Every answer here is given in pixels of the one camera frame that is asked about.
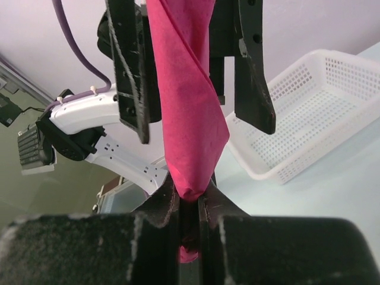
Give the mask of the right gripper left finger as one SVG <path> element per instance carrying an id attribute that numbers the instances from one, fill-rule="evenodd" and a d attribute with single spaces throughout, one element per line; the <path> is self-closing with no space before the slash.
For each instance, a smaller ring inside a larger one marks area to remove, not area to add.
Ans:
<path id="1" fill-rule="evenodd" d="M 178 284 L 179 196 L 168 176 L 124 214 L 35 215 L 1 235 L 2 284 Z"/>

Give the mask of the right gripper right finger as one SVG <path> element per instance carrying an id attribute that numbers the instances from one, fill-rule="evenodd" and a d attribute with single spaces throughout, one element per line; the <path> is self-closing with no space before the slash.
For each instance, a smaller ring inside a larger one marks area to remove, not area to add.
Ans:
<path id="1" fill-rule="evenodd" d="M 202 284 L 378 284 L 359 229 L 342 218 L 250 216 L 210 183 L 198 199 Z"/>

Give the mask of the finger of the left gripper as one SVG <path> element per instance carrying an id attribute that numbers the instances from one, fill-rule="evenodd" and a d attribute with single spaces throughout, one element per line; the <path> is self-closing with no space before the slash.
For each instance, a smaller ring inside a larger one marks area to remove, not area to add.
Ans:
<path id="1" fill-rule="evenodd" d="M 235 115 L 258 130 L 273 134 L 276 113 L 264 75 L 262 1 L 235 5 Z"/>

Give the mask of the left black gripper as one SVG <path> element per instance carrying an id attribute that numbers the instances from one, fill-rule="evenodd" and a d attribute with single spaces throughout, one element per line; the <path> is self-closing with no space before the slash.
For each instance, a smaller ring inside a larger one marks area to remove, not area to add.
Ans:
<path id="1" fill-rule="evenodd" d="M 224 59 L 235 54 L 234 32 L 233 2 L 217 1 L 209 25 L 210 79 L 221 105 Z M 106 1 L 97 37 L 101 53 L 113 60 L 120 121 L 148 144 L 149 123 L 160 121 L 162 114 L 146 5 Z"/>

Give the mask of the pink paper napkin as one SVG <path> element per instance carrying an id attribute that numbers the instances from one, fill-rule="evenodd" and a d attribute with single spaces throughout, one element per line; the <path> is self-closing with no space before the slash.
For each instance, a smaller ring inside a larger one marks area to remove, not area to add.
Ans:
<path id="1" fill-rule="evenodd" d="M 164 155 L 179 196 L 207 189 L 229 139 L 209 77 L 213 1 L 148 1 L 161 102 Z"/>

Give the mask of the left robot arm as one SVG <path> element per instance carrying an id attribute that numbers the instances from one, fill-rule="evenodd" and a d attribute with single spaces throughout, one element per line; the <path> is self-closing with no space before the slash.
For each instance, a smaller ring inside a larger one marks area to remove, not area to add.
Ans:
<path id="1" fill-rule="evenodd" d="M 196 200 L 229 139 L 224 59 L 235 58 L 235 114 L 266 134 L 276 113 L 264 76 L 262 1 L 107 1 L 98 47 L 115 87 L 63 94 L 37 120 L 63 156 L 103 166 L 153 193 L 170 175 L 179 196 Z M 122 149 L 105 126 L 122 123 L 143 144 L 161 122 L 168 172 Z"/>

